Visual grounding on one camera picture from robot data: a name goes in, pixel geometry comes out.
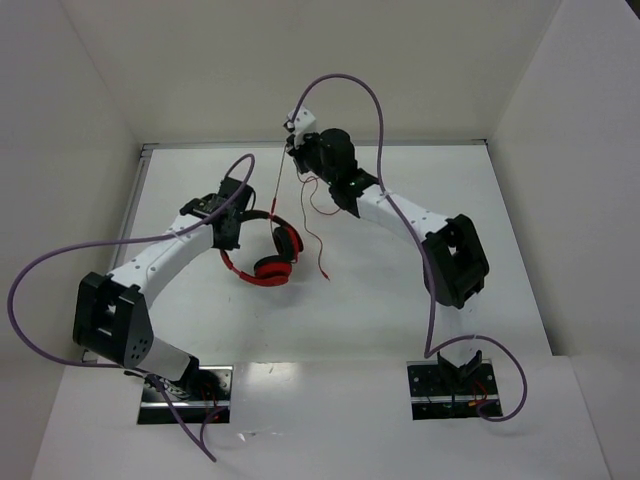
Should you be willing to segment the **red black headphones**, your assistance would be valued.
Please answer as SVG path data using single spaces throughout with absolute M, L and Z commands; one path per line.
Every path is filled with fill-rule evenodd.
M 262 210 L 245 211 L 240 223 L 253 220 L 269 220 L 276 224 L 271 233 L 276 254 L 258 260 L 253 266 L 252 274 L 236 268 L 226 251 L 221 250 L 220 257 L 228 270 L 249 284 L 260 287 L 285 285 L 289 281 L 293 265 L 298 262 L 299 255 L 304 251 L 303 241 L 289 222 L 275 214 Z

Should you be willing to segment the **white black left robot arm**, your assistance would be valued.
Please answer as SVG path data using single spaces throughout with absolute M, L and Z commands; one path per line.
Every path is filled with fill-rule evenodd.
M 87 274 L 79 284 L 73 341 L 125 369 L 159 377 L 179 398 L 212 386 L 197 357 L 154 334 L 150 309 L 196 257 L 239 246 L 242 215 L 254 196 L 251 186 L 226 177 L 216 193 L 187 202 L 161 240 L 104 275 Z

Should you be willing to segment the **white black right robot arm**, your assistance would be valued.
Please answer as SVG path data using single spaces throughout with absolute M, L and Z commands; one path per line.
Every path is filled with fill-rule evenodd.
M 319 133 L 314 126 L 296 128 L 290 122 L 284 128 L 286 152 L 298 172 L 326 183 L 339 209 L 420 244 L 428 261 L 425 287 L 438 304 L 460 310 L 483 289 L 489 264 L 469 217 L 433 213 L 384 190 L 377 177 L 358 166 L 355 146 L 344 130 Z

